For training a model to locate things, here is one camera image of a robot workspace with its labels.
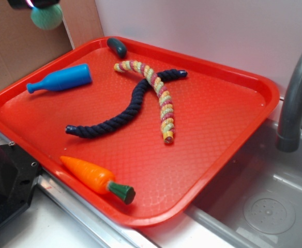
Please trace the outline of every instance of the plastic tray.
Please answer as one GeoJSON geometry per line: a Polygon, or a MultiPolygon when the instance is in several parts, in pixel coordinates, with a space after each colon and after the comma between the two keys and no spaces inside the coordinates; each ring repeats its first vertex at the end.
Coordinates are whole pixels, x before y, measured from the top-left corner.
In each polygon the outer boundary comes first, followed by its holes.
{"type": "Polygon", "coordinates": [[[119,39],[128,49],[125,60],[141,61],[157,72],[188,71],[186,79],[166,83],[174,103],[173,144],[162,140],[158,98],[151,88],[137,118],[124,128],[90,140],[65,133],[66,125],[91,126],[121,113],[142,79],[135,72],[113,70],[121,59],[107,47],[107,37],[65,54],[2,90],[0,131],[112,220],[132,227],[154,225],[189,205],[267,118],[279,93],[264,77],[119,39]],[[82,63],[90,67],[91,84],[58,92],[27,92],[27,83],[82,63]],[[135,188],[134,202],[125,205],[111,194],[95,194],[61,165],[61,155],[111,170],[117,182],[135,188]]]}

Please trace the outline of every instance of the orange carrot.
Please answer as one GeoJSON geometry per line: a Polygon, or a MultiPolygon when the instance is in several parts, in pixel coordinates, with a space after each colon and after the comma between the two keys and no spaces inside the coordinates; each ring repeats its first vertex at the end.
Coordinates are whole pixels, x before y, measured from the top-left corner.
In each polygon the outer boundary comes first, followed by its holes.
{"type": "Polygon", "coordinates": [[[125,204],[130,204],[133,201],[135,197],[134,188],[115,183],[115,176],[108,169],[67,156],[61,156],[60,160],[82,183],[96,193],[107,194],[112,192],[125,204]]]}

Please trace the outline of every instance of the colorful twisted rope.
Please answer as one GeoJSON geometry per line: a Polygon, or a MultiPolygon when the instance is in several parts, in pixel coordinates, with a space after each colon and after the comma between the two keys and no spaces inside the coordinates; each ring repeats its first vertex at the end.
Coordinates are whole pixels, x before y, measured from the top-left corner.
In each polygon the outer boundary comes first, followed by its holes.
{"type": "MultiPolygon", "coordinates": [[[[157,75],[162,79],[163,82],[168,82],[185,78],[187,76],[187,72],[185,70],[171,69],[158,72],[157,75]]],[[[117,129],[128,124],[139,113],[142,107],[144,94],[149,87],[150,85],[146,79],[141,80],[134,88],[131,94],[130,103],[123,112],[109,120],[91,127],[68,125],[66,127],[66,133],[81,138],[96,138],[115,132],[117,129]]]]}
{"type": "Polygon", "coordinates": [[[131,70],[138,72],[146,78],[159,98],[161,120],[160,130],[162,132],[163,140],[167,144],[172,143],[175,132],[172,97],[170,96],[167,87],[164,86],[161,78],[154,72],[152,68],[150,68],[150,66],[136,60],[127,60],[121,63],[116,63],[114,65],[114,70],[118,72],[131,70]]]}

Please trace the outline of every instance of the faucet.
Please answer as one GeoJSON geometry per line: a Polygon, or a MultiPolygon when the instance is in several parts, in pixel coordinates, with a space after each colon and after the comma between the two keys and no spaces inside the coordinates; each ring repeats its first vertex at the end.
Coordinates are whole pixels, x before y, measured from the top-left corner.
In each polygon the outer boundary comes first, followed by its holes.
{"type": "Polygon", "coordinates": [[[299,147],[302,129],[302,54],[286,90],[277,129],[276,147],[293,152],[299,147]]]}

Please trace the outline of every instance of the tray rim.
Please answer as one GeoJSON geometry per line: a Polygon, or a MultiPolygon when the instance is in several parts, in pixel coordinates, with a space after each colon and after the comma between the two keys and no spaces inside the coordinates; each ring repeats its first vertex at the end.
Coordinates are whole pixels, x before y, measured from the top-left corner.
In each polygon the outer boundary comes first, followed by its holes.
{"type": "MultiPolygon", "coordinates": [[[[75,50],[72,50],[61,57],[55,59],[54,61],[44,65],[43,67],[39,68],[38,70],[30,73],[29,75],[21,78],[20,80],[16,81],[15,83],[11,84],[10,86],[6,87],[5,89],[0,91],[0,107],[3,106],[7,100],[12,99],[13,97],[19,95],[20,93],[24,92],[26,90],[26,84],[27,81],[30,80],[31,77],[33,77],[35,80],[37,78],[42,79],[43,76],[48,73],[51,73],[53,71],[59,70],[64,68],[65,66],[71,64],[72,60],[67,62],[68,59],[77,59],[78,57],[82,57],[86,54],[88,54],[91,51],[94,51],[95,48],[106,48],[106,41],[109,37],[102,37],[97,38],[94,40],[91,40],[87,42],[86,44],[76,48],[75,50]]],[[[192,190],[189,190],[187,194],[185,194],[172,208],[164,211],[163,213],[157,214],[155,216],[150,216],[148,218],[138,218],[130,215],[126,215],[122,212],[115,211],[112,212],[110,218],[112,218],[114,221],[119,222],[120,224],[131,226],[131,227],[143,227],[143,226],[151,226],[156,225],[161,222],[164,222],[166,220],[169,220],[170,218],[176,216],[177,214],[181,213],[192,200],[194,197],[207,185],[207,183],[216,175],[215,171],[219,171],[222,169],[222,167],[225,165],[225,163],[230,159],[230,157],[233,155],[232,151],[237,151],[244,143],[245,141],[254,133],[254,131],[266,120],[268,115],[273,111],[273,109],[277,106],[280,95],[279,90],[276,87],[275,83],[271,81],[270,79],[267,79],[263,76],[250,73],[247,71],[239,70],[233,67],[221,65],[218,63],[214,63],[211,61],[203,60],[200,58],[192,57],[189,55],[184,55],[181,53],[173,52],[170,50],[166,50],[163,48],[158,48],[156,46],[148,45],[145,43],[141,43],[138,41],[122,38],[122,37],[116,37],[120,39],[123,43],[126,44],[127,49],[129,51],[134,52],[134,46],[138,45],[140,47],[146,48],[146,52],[152,51],[153,58],[154,56],[161,56],[165,54],[167,57],[166,60],[170,61],[170,58],[173,57],[180,57],[180,61],[178,62],[178,66],[181,66],[183,69],[187,69],[186,64],[184,64],[184,61],[189,61],[190,63],[198,63],[200,65],[203,65],[202,68],[193,68],[193,71],[196,72],[202,72],[203,74],[207,74],[210,76],[217,75],[216,78],[228,81],[230,83],[233,83],[229,81],[229,79],[233,78],[240,78],[239,84],[242,87],[247,87],[246,81],[249,82],[250,89],[254,89],[258,91],[265,99],[265,106],[263,110],[259,113],[257,118],[255,118],[250,124],[248,124],[245,128],[245,131],[228,147],[226,151],[222,154],[220,158],[218,158],[214,164],[209,168],[206,173],[201,177],[200,180],[198,180],[192,187],[192,190]]],[[[7,136],[9,139],[14,140],[17,144],[21,145],[27,152],[35,156],[41,164],[51,164],[54,163],[51,159],[49,159],[47,156],[44,156],[42,152],[38,151],[35,147],[30,145],[28,141],[26,141],[23,137],[15,134],[12,130],[9,129],[9,127],[5,126],[4,123],[0,121],[0,131],[7,136]]],[[[69,177],[58,177],[57,172],[51,172],[48,171],[51,175],[54,175],[57,177],[58,180],[62,181],[64,184],[69,186],[71,189],[76,191],[75,186],[79,184],[79,182],[75,179],[72,180],[72,178],[69,177]]],[[[105,215],[108,215],[109,213],[109,207],[114,208],[110,206],[105,200],[103,200],[100,197],[95,197],[95,194],[91,192],[89,189],[83,190],[82,192],[77,193],[81,194],[83,198],[85,198],[88,202],[90,202],[94,207],[98,208],[100,211],[102,211],[105,215]],[[94,201],[90,201],[90,197],[97,198],[94,201]]]]}

